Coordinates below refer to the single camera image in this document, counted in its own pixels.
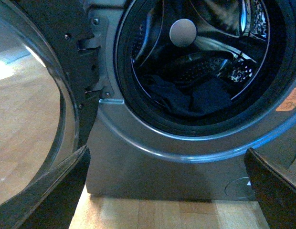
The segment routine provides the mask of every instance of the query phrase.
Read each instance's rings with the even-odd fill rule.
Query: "orange label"
[[[282,102],[276,111],[292,111],[296,107],[296,88],[290,93],[290,95]]]

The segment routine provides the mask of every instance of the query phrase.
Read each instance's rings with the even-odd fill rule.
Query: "round recessed circle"
[[[232,181],[225,187],[225,193],[233,198],[242,199],[254,196],[249,177],[242,177]]]

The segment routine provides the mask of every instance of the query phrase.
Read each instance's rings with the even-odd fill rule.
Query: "front-load washing machine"
[[[254,198],[250,147],[296,157],[296,0],[86,0],[102,90],[89,193]]]
[[[41,75],[57,85],[57,120],[43,99],[24,99]],[[22,188],[0,204],[0,228],[66,228],[86,143],[90,193],[251,200],[247,148],[296,170],[296,0],[0,0],[0,99],[1,124],[17,132],[9,144],[30,148],[25,169],[42,162],[17,170]],[[54,135],[19,111],[43,113]],[[9,171],[14,156],[0,147]]]

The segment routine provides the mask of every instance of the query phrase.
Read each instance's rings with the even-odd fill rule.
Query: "open door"
[[[27,149],[31,144],[31,150],[25,155],[36,163],[42,160],[25,187],[0,203],[0,229],[69,228],[85,185],[90,162],[85,144],[96,119],[100,94],[91,90],[99,80],[98,48],[92,46],[92,42],[89,48],[85,46],[93,37],[79,0],[68,3],[65,0],[0,0],[0,93],[3,93],[0,99],[6,107],[15,107],[13,114],[1,114],[0,122],[7,124],[0,126],[0,131],[17,119],[17,123],[24,125],[19,129],[12,125],[14,129],[8,131],[11,136],[19,133],[14,148]],[[51,85],[57,97],[53,93],[44,94]],[[34,95],[42,97],[38,103],[30,100]],[[14,103],[4,100],[10,97],[17,99]],[[52,97],[58,102],[57,120],[49,118],[56,112],[49,108],[53,103],[44,103]],[[39,121],[39,113],[46,125],[34,125]],[[52,125],[55,133],[50,136],[47,129]],[[52,139],[45,157],[38,152],[44,138]],[[9,152],[12,143],[0,139],[1,143],[3,171],[9,169],[9,165],[4,165],[7,161],[11,165],[16,158],[24,161],[17,153]]]

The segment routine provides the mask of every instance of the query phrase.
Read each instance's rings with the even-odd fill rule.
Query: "washing machine door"
[[[296,159],[287,170],[249,149],[244,162],[270,228],[296,228]]]
[[[78,0],[0,0],[1,229],[69,227],[100,94],[91,39]]]

